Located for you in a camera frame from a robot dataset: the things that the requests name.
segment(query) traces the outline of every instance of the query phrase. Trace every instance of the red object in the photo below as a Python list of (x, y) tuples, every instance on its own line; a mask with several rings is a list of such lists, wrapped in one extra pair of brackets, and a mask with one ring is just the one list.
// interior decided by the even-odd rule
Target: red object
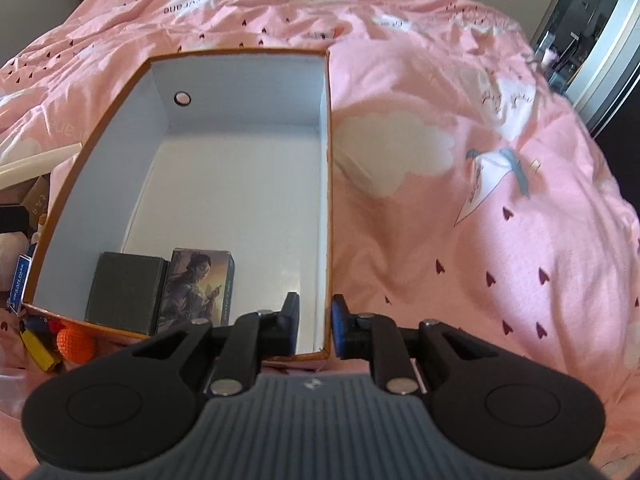
[(49, 327), (49, 332), (57, 335), (65, 326), (59, 319), (47, 319), (47, 327)]
[(73, 363), (83, 365), (95, 356), (95, 339), (77, 328), (60, 330), (56, 343), (62, 357)]

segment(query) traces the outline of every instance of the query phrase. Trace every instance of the pink blanket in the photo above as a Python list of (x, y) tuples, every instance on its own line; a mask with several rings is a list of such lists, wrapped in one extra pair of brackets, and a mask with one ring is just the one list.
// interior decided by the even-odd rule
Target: pink blanket
[[(492, 9), (86, 0), (0, 69), (0, 163), (86, 139), (147, 56), (249, 46), (331, 51), (334, 290), (351, 309), (439, 318), (578, 377), (607, 409), (594, 463), (638, 452), (638, 217)], [(7, 419), (0, 467), (19, 476), (34, 462)]]

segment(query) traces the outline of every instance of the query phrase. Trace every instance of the orange crochet ball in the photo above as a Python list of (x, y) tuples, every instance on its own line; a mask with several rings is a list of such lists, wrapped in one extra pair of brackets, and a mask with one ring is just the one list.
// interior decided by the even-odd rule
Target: orange crochet ball
[(56, 336), (58, 351), (63, 358), (83, 365), (95, 356), (95, 339), (77, 328), (63, 328)]

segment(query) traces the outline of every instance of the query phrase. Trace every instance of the black box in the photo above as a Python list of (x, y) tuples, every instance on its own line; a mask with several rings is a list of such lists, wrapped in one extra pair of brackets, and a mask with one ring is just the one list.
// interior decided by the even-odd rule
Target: black box
[(153, 335), (158, 324), (166, 270), (164, 258), (102, 253), (84, 320)]

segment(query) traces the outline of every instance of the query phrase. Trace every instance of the dark red heart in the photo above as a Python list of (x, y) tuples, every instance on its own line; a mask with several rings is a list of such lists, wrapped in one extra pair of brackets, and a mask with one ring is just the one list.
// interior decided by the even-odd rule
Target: dark red heart
[(540, 325), (540, 323), (536, 323), (536, 332), (538, 332), (538, 339), (546, 337), (546, 330), (542, 328), (542, 325)]
[(549, 275), (542, 270), (542, 267), (538, 268), (538, 279), (540, 280), (540, 285), (544, 285), (549, 281)]

